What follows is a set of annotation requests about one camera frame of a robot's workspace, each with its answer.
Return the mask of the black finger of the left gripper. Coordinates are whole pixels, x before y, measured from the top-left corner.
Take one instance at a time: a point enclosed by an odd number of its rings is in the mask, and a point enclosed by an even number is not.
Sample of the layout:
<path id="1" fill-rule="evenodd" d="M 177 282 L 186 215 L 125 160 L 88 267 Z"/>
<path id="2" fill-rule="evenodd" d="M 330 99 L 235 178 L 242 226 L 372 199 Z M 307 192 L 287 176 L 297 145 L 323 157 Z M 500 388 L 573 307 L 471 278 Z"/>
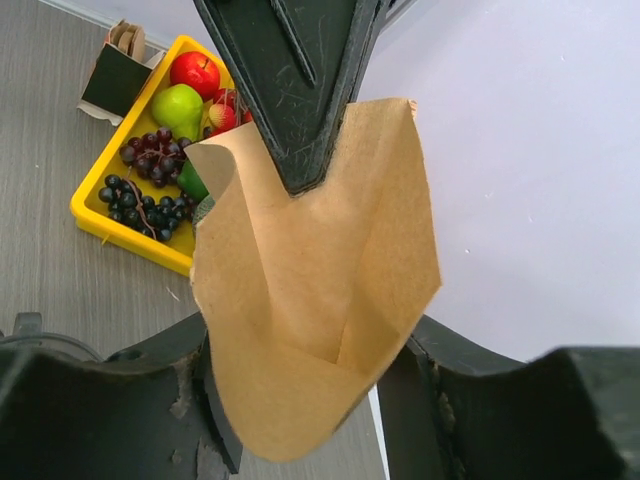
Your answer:
<path id="1" fill-rule="evenodd" d="M 198 1 L 289 195 L 325 177 L 390 10 L 385 0 Z"/>

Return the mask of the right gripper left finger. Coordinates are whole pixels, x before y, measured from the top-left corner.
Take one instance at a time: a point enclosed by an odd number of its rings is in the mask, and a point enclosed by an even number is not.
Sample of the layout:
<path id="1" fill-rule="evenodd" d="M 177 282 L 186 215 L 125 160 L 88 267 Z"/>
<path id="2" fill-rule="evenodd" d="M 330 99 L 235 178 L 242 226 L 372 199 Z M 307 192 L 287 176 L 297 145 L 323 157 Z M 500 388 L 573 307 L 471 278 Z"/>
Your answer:
<path id="1" fill-rule="evenodd" d="M 242 443 L 200 314 L 100 363 L 1 347 L 5 479 L 227 479 Z"/>

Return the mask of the brown paper coffee filter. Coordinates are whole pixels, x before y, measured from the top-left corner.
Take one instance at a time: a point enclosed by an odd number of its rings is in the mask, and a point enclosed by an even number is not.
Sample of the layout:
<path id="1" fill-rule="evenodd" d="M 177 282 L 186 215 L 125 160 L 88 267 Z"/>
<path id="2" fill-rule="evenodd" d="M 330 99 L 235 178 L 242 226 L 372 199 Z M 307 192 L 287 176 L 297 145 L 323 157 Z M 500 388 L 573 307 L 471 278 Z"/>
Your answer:
<path id="1" fill-rule="evenodd" d="M 350 104 L 324 181 L 289 195 L 257 127 L 191 145 L 214 207 L 190 280 L 219 396 L 272 462 L 326 442 L 441 284 L 413 101 Z"/>

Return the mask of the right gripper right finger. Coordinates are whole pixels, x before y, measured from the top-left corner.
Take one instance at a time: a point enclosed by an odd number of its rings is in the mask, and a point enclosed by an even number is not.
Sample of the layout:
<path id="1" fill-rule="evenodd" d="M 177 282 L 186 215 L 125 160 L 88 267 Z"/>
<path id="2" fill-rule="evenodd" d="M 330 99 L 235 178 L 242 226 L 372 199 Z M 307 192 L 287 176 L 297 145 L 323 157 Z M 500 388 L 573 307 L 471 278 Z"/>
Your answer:
<path id="1" fill-rule="evenodd" d="M 394 479 L 635 479 L 639 351 L 521 363 L 423 317 L 378 384 Z"/>

